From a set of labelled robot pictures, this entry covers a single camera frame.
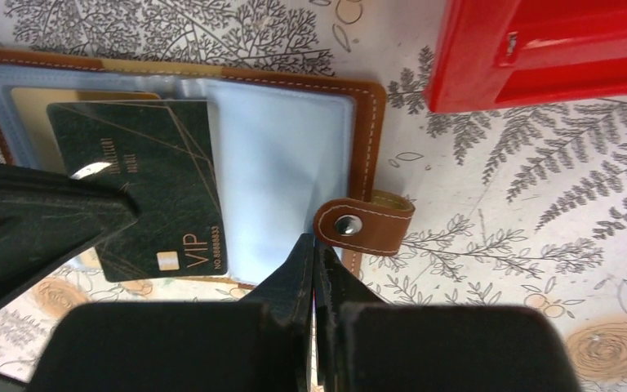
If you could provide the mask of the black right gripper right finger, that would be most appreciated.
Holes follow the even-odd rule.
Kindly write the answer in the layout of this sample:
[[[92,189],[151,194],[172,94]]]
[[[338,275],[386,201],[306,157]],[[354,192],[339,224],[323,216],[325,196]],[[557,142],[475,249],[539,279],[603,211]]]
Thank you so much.
[[[313,297],[316,323],[318,383],[325,391],[336,389],[336,360],[341,343],[336,329],[343,305],[382,303],[383,300],[343,266],[328,244],[314,241]]]

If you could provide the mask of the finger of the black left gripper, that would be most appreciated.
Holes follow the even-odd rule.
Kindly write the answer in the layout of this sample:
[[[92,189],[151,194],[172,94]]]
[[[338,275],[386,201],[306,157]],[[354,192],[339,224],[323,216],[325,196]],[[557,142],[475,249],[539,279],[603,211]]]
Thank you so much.
[[[0,163],[0,309],[138,215],[118,190]]]

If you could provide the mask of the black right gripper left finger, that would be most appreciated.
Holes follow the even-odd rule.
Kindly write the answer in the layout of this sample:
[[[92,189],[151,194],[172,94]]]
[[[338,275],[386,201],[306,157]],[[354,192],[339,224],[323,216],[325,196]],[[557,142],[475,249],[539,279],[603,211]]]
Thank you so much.
[[[240,302],[258,305],[257,391],[309,391],[314,237],[302,234],[286,260]]]

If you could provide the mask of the gold VIP credit card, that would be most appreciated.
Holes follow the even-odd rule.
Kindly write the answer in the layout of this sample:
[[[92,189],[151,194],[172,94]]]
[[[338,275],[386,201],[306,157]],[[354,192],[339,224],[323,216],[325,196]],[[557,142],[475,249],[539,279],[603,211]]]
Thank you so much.
[[[90,100],[159,100],[160,95],[147,91],[14,87],[11,98],[33,146],[38,167],[47,172],[64,174],[64,163],[47,115],[49,104]]]

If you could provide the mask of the brown leather card holder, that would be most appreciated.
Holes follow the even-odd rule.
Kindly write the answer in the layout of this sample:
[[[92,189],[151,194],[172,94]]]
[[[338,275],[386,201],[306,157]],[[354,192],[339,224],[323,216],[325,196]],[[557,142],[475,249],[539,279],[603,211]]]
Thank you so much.
[[[405,198],[373,187],[386,96],[375,82],[0,49],[0,149],[8,163],[42,170],[14,87],[147,91],[209,104],[228,271],[179,278],[255,286],[302,234],[357,273],[364,255],[397,255],[414,214]]]

